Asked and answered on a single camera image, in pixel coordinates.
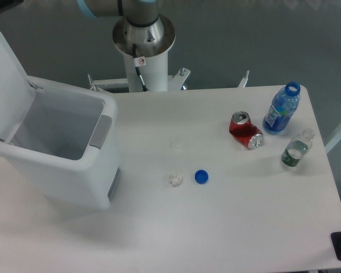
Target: blue bottle cap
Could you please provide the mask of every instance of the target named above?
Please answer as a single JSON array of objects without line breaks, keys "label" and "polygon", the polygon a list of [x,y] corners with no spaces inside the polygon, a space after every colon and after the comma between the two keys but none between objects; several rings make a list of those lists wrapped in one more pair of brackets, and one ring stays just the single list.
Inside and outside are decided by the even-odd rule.
[{"label": "blue bottle cap", "polygon": [[289,84],[285,86],[285,93],[288,96],[295,97],[301,91],[301,86],[299,83],[295,81],[291,81]]},{"label": "blue bottle cap", "polygon": [[196,182],[198,184],[205,184],[208,179],[209,179],[209,174],[202,170],[202,169],[199,169],[195,174],[194,174],[194,179],[196,180]]}]

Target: white table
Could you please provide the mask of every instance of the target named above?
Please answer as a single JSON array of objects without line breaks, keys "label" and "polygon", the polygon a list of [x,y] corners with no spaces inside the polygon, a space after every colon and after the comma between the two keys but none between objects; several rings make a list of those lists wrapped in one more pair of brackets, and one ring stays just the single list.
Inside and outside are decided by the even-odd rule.
[{"label": "white table", "polygon": [[[341,267],[341,204],[305,88],[280,136],[247,151],[234,112],[261,122],[281,86],[115,94],[123,156],[109,210],[44,197],[0,158],[0,273],[282,272]],[[280,155],[310,127],[296,169]],[[181,149],[172,144],[183,142]],[[198,169],[209,181],[198,185]],[[171,170],[184,176],[168,184]]]}]

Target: small glass bottle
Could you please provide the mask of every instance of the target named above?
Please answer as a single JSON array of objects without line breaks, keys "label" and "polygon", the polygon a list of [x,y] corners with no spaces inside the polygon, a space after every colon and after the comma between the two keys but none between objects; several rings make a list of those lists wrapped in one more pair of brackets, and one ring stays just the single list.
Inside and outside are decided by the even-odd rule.
[{"label": "small glass bottle", "polygon": [[284,164],[295,167],[305,154],[312,148],[314,131],[305,129],[302,134],[292,138],[282,154]]}]

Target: crushed soda can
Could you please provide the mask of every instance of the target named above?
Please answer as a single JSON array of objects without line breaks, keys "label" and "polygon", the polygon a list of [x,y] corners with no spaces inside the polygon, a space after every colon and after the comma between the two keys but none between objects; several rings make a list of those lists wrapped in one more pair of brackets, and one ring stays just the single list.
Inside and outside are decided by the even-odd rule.
[{"label": "crushed soda can", "polygon": [[229,132],[249,150],[258,148],[263,144],[263,132],[251,123],[249,114],[244,111],[232,115]]}]

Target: white trash bin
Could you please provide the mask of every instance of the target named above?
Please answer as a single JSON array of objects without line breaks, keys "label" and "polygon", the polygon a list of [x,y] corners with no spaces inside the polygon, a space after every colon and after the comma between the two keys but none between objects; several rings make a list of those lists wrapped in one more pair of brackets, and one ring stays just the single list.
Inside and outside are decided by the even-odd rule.
[{"label": "white trash bin", "polygon": [[0,156],[45,195],[110,206],[117,112],[110,95],[29,77],[0,32]]}]

